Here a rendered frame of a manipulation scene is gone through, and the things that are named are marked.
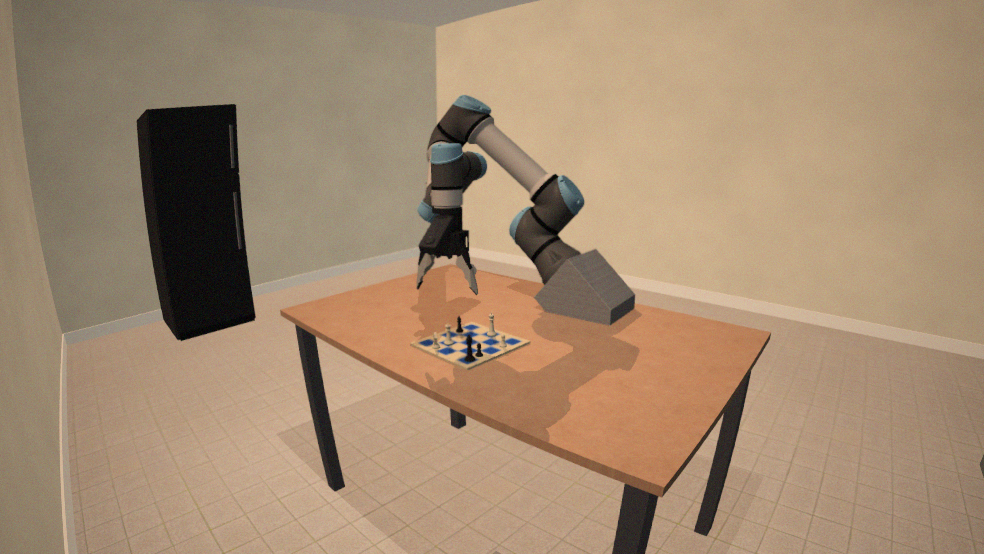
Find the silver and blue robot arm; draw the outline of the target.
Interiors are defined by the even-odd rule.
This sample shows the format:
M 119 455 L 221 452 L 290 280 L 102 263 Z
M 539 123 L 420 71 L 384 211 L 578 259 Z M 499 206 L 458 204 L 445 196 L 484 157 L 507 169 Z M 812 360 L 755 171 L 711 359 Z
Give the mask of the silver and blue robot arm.
M 432 213 L 432 207 L 459 208 L 466 189 L 485 175 L 486 159 L 462 151 L 466 142 L 477 144 L 530 193 L 535 205 L 514 217 L 509 233 L 545 285 L 567 259 L 581 254 L 558 234 L 582 209 L 584 197 L 568 177 L 549 174 L 539 166 L 494 125 L 490 113 L 483 102 L 461 95 L 434 128 L 427 149 L 426 195 L 418 206 L 419 215 L 431 225 L 419 249 L 439 254 L 455 221 L 453 216 Z

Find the blue and cream chessboard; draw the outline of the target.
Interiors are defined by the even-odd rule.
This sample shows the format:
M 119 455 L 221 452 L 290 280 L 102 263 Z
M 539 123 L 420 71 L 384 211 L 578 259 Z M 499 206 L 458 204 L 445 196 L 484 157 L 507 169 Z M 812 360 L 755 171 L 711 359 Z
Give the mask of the blue and cream chessboard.
M 438 357 L 446 362 L 449 362 L 455 366 L 458 366 L 465 370 L 470 370 L 500 356 L 503 356 L 509 352 L 512 352 L 518 348 L 521 348 L 530 341 L 495 330 L 496 336 L 488 336 L 489 327 L 469 322 L 461 325 L 464 332 L 457 333 L 455 328 L 450 331 L 451 339 L 454 341 L 452 345 L 445 345 L 446 331 L 437 333 L 437 340 L 440 348 L 434 349 L 432 345 L 434 343 L 433 335 L 411 342 L 410 345 L 414 346 L 424 352 L 427 352 L 435 357 Z M 505 335 L 505 343 L 507 347 L 500 347 L 502 341 L 501 335 Z M 467 344 L 466 337 L 471 335 L 472 337 L 472 354 L 475 357 L 475 361 L 466 362 L 465 357 L 467 356 Z M 477 353 L 477 343 L 481 344 L 482 357 L 476 357 Z

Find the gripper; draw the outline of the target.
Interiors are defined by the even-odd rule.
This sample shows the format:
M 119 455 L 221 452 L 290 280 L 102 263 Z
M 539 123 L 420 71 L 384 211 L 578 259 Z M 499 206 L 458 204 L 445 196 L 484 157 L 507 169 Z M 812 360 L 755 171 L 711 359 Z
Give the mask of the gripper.
M 445 209 L 432 207 L 432 213 L 439 214 L 439 215 L 453 216 L 455 224 L 452 230 L 450 231 L 445 243 L 443 244 L 439 254 L 428 254 L 428 253 L 420 252 L 419 261 L 418 261 L 416 289 L 419 289 L 419 287 L 423 282 L 424 275 L 434 265 L 435 257 L 440 258 L 441 256 L 447 256 L 448 259 L 451 259 L 452 255 L 457 255 L 457 260 L 456 260 L 457 267 L 463 271 L 465 279 L 469 283 L 469 288 L 476 295 L 478 295 L 478 286 L 475 278 L 475 274 L 477 270 L 473 264 L 470 264 L 470 255 L 468 252 L 469 230 L 462 229 L 462 206 L 460 206 L 459 208 L 445 208 Z M 440 214 L 440 213 L 449 213 L 449 214 Z M 457 213 L 457 214 L 451 214 L 451 213 Z M 466 237 L 467 237 L 467 247 L 466 247 Z M 473 273 L 473 269 L 475 274 Z

